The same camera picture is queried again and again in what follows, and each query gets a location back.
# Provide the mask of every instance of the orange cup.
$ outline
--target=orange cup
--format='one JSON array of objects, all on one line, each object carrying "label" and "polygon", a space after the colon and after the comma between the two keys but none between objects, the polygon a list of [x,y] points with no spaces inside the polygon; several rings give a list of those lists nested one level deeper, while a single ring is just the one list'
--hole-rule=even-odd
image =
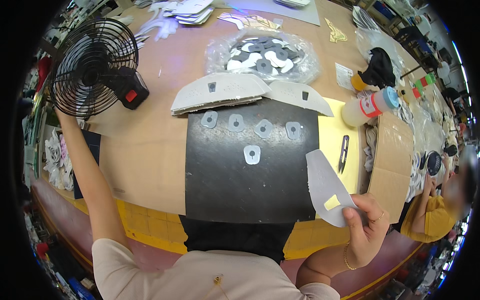
[{"label": "orange cup", "polygon": [[350,78],[350,82],[352,82],[352,86],[357,90],[363,90],[367,84],[362,81],[360,75],[358,73],[353,74],[352,78]]}]

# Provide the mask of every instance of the electric fan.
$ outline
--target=electric fan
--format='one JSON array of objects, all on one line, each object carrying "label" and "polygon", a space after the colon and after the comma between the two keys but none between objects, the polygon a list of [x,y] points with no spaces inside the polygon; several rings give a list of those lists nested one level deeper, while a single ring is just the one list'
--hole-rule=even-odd
[{"label": "electric fan", "polygon": [[51,100],[62,112],[81,118],[99,114],[118,99],[136,109],[149,94],[137,66],[137,44],[125,24],[106,18],[84,22],[54,57]]}]

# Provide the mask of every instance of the black hair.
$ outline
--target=black hair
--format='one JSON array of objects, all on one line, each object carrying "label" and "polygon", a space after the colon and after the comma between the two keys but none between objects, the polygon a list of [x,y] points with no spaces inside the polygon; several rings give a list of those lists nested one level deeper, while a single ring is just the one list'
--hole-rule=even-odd
[{"label": "black hair", "polygon": [[38,61],[38,58],[36,56],[33,56],[32,60],[30,61],[30,68],[33,68],[33,66],[35,66],[37,61]]}]

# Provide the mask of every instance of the blue bottle cap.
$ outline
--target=blue bottle cap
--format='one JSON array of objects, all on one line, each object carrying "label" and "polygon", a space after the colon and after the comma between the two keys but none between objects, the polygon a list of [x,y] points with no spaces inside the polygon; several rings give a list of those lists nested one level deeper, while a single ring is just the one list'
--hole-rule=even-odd
[{"label": "blue bottle cap", "polygon": [[391,86],[387,86],[386,88],[384,88],[382,95],[384,96],[385,103],[390,109],[398,107],[398,95]]}]

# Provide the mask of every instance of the gold ring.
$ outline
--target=gold ring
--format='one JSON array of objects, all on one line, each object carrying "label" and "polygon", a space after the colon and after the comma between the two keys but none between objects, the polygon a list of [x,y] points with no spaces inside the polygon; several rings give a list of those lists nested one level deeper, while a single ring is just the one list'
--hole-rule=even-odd
[{"label": "gold ring", "polygon": [[382,215],[381,215],[378,219],[376,219],[376,220],[370,220],[370,221],[376,222],[376,221],[380,220],[381,218],[383,218],[383,217],[384,217],[384,214],[385,214],[385,212],[382,212]]}]

